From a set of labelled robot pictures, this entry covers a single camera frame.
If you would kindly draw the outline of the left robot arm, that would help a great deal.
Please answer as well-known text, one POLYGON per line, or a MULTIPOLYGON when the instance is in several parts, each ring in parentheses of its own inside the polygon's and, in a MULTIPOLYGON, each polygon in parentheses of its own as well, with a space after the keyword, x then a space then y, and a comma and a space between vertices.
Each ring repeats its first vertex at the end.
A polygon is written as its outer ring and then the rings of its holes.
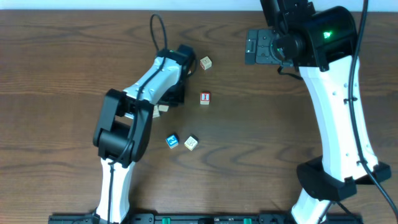
POLYGON ((94 223, 122 223, 126 219, 132 173, 147 149, 154 108, 184 103, 185 81, 195 60, 190 46, 162 49, 135 84, 123 91, 110 89, 105 94, 93 136, 103 168, 94 223))

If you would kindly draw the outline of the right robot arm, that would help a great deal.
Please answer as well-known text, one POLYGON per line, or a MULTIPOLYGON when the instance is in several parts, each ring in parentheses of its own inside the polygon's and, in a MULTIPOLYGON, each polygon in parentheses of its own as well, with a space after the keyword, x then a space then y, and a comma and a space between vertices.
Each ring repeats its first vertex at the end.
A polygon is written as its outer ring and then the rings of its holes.
POLYGON ((364 22, 356 23, 345 7, 322 12, 310 1, 261 1, 266 29, 246 37, 248 65, 293 67, 305 82, 315 110, 322 154, 297 167, 302 186, 285 223, 361 223, 345 210, 329 216, 332 205, 356 194, 359 185, 381 188, 391 177, 369 142, 359 90, 359 50, 364 22))

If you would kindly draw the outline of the red letter I block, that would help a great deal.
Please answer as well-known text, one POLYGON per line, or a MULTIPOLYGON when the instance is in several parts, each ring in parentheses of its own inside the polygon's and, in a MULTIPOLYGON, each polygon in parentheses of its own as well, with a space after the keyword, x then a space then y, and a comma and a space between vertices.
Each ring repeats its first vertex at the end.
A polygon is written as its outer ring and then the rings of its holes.
POLYGON ((209 92, 201 92, 200 93, 200 104, 201 105, 209 105, 210 104, 210 96, 209 92))

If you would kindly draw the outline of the yellow wooden block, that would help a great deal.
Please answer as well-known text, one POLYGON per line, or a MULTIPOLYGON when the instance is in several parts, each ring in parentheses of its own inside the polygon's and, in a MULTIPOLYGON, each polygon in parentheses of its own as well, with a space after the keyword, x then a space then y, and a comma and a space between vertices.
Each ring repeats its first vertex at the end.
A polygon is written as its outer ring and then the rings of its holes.
POLYGON ((154 110, 153 110, 153 115, 152 115, 152 117, 153 117, 153 118, 158 118, 158 117, 160 117, 160 111, 159 111, 159 106, 158 106, 158 105, 155 105, 155 106, 154 106, 154 110))

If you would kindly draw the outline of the red letter A block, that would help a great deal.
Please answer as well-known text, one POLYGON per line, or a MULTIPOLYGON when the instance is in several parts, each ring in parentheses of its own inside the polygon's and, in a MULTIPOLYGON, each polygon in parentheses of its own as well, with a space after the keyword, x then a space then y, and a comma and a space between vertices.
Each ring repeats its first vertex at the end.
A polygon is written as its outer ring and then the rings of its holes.
POLYGON ((160 112, 168 112, 169 105, 159 105, 158 109, 159 109, 160 112))

